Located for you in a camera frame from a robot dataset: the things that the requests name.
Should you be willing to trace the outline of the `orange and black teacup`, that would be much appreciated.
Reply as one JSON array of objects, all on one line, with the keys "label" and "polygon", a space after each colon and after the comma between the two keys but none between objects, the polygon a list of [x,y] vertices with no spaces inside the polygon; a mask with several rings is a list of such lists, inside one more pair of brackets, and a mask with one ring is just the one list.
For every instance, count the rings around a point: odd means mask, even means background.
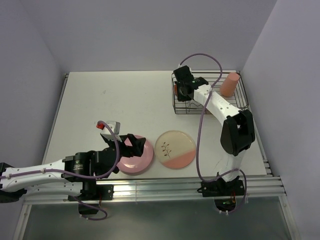
[{"label": "orange and black teacup", "polygon": [[178,89],[176,84],[173,87],[173,92],[174,92],[174,95],[178,96]]}]

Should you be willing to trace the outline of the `pink plastic cup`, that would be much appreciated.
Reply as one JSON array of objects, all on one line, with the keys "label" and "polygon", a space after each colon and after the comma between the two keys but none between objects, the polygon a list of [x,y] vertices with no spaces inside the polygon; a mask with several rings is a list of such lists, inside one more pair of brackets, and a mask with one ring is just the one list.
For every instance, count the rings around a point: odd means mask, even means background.
[{"label": "pink plastic cup", "polygon": [[224,97],[231,97],[236,90],[239,79],[240,75],[238,73],[229,73],[222,85],[220,86],[220,94]]}]

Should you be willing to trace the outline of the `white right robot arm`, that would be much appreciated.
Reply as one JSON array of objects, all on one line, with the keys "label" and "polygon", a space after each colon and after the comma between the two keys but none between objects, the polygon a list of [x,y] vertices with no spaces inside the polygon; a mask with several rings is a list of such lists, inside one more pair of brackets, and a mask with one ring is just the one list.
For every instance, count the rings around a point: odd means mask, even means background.
[{"label": "white right robot arm", "polygon": [[199,178],[205,181],[201,175],[199,165],[200,141],[204,114],[209,111],[221,124],[220,144],[224,150],[223,166],[218,172],[215,181],[217,191],[222,195],[229,194],[235,180],[240,172],[242,159],[255,141],[255,128],[252,113],[248,110],[241,110],[215,90],[215,83],[210,84],[203,77],[194,77],[188,66],[181,66],[173,71],[177,91],[177,99],[180,102],[195,101],[202,105],[200,115],[197,141],[196,141],[196,170]]}]

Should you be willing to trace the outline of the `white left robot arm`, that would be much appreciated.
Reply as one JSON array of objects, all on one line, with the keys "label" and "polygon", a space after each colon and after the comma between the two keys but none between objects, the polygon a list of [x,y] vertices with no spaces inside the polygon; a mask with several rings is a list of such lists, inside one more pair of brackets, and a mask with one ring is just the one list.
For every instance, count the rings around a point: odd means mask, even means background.
[{"label": "white left robot arm", "polygon": [[41,194],[41,188],[51,183],[61,183],[53,194],[81,197],[91,200],[96,197],[96,182],[117,174],[122,157],[141,157],[146,138],[128,133],[115,135],[101,133],[107,148],[78,152],[52,163],[33,167],[15,168],[0,164],[0,201],[17,202],[22,196]]}]

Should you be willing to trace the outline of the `cream and pink floral plate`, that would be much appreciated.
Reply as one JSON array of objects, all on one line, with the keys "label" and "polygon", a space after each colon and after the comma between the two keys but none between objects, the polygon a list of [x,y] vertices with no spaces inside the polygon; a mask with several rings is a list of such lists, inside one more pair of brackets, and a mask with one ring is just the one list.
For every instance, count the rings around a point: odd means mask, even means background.
[{"label": "cream and pink floral plate", "polygon": [[196,156],[196,144],[187,133],[169,130],[158,137],[154,152],[163,166],[178,170],[192,163]]}]

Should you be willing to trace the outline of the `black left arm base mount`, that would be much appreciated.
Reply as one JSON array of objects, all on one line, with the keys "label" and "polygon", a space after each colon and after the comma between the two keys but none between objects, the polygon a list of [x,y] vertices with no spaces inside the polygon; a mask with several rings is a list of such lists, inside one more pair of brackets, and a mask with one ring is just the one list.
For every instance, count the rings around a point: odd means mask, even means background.
[{"label": "black left arm base mount", "polygon": [[114,185],[97,185],[95,182],[84,182],[79,196],[68,196],[67,200],[78,203],[78,212],[85,217],[93,217],[98,213],[102,201],[113,199]]}]

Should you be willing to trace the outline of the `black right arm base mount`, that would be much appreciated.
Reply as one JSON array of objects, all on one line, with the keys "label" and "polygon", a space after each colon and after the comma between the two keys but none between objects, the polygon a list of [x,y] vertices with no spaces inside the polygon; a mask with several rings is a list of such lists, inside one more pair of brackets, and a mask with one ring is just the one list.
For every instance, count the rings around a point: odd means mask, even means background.
[{"label": "black right arm base mount", "polygon": [[236,197],[243,196],[246,193],[246,185],[240,177],[237,176],[232,181],[225,181],[222,177],[212,182],[201,182],[200,188],[197,189],[202,197],[226,197],[215,200],[215,206],[219,211],[230,212],[237,206]]}]

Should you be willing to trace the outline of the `aluminium table rail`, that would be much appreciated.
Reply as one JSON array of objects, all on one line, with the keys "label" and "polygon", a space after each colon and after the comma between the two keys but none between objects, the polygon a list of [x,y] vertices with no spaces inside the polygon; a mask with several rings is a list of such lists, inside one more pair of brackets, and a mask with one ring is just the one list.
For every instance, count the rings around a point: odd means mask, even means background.
[{"label": "aluminium table rail", "polygon": [[[285,188],[279,176],[273,176],[271,170],[266,175],[248,176],[248,198],[282,197],[286,195]],[[129,180],[101,180],[98,187],[112,187],[109,191],[110,202],[152,202],[152,201],[180,201],[201,200],[200,180],[189,178],[163,179],[129,179]],[[24,205],[67,204],[71,195],[80,192],[82,184],[49,183],[43,186],[32,186],[31,192],[23,197]]]}]

